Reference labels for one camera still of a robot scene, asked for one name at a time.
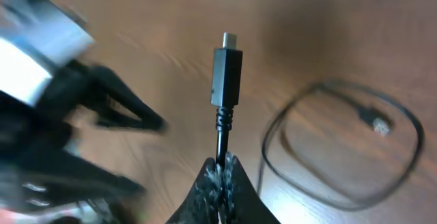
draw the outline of wood grain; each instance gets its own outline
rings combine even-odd
[[[260,141],[276,110],[314,80],[335,76],[396,97],[421,119],[427,143],[411,179],[386,202],[348,213],[305,197],[267,171],[262,200],[282,223],[435,223],[437,0],[53,0],[84,16],[97,44],[88,59],[114,69],[169,122],[169,132],[107,132],[80,124],[84,157],[147,189],[144,223],[164,223],[215,153],[212,49],[224,31],[244,51],[229,149],[255,182]],[[379,104],[364,97],[365,102]],[[381,139],[345,105],[311,97],[290,115],[295,153],[347,192],[366,195],[402,170],[412,128]],[[329,188],[276,139],[271,157],[300,184]]]

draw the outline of cable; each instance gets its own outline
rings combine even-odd
[[[412,155],[411,161],[408,163],[405,171],[396,179],[395,181],[392,181],[386,188],[383,190],[377,192],[376,194],[366,197],[360,200],[353,200],[353,204],[345,204],[340,201],[333,201],[331,199],[327,199],[323,196],[317,195],[313,193],[312,191],[306,189],[305,187],[299,185],[295,181],[293,181],[291,178],[286,176],[284,173],[281,173],[273,164],[270,162],[270,160],[267,157],[268,148],[270,147],[272,138],[278,131],[279,127],[283,124],[285,118],[287,117],[287,114],[290,112],[292,108],[296,106],[296,104],[302,100],[303,98],[307,97],[308,95],[313,94],[316,91],[324,91],[328,90],[328,93],[331,93],[332,88],[337,87],[348,87],[351,89],[357,89],[362,92],[365,92],[367,94],[370,94],[372,96],[375,96],[386,103],[390,104],[391,106],[397,108],[399,111],[401,111],[412,123],[414,126],[416,132],[417,132],[417,144],[414,149],[414,153]],[[347,103],[351,104],[351,100],[347,99],[344,100]],[[379,114],[380,112],[375,113],[375,109],[368,109],[368,112],[365,114],[367,117],[363,118],[361,117],[363,110],[358,111],[360,113],[360,118],[366,122],[369,123],[367,120],[368,116],[375,117],[375,115]],[[384,201],[387,197],[389,197],[391,194],[393,194],[407,179],[410,173],[415,169],[417,162],[421,156],[421,153],[423,151],[423,144],[425,139],[425,133],[423,131],[423,127],[421,122],[416,118],[416,116],[411,113],[406,107],[399,104],[397,101],[392,99],[391,97],[387,96],[386,94],[379,92],[377,90],[374,90],[370,87],[366,87],[364,85],[360,85],[357,83],[352,83],[348,81],[342,81],[342,80],[328,80],[328,81],[322,81],[320,83],[315,83],[310,85],[308,88],[304,89],[302,92],[298,93],[294,98],[292,98],[287,105],[274,117],[272,123],[269,125],[268,130],[263,138],[262,141],[262,160],[259,165],[259,175],[258,175],[258,181],[257,181],[257,194],[260,195],[261,189],[262,189],[262,178],[264,175],[264,168],[267,165],[267,167],[272,170],[272,172],[281,178],[282,180],[286,181],[291,187],[295,188],[296,190],[300,191],[304,195],[322,203],[327,206],[330,206],[332,208],[336,208],[338,210],[343,211],[359,211],[364,210],[366,208],[370,208],[381,201]]]

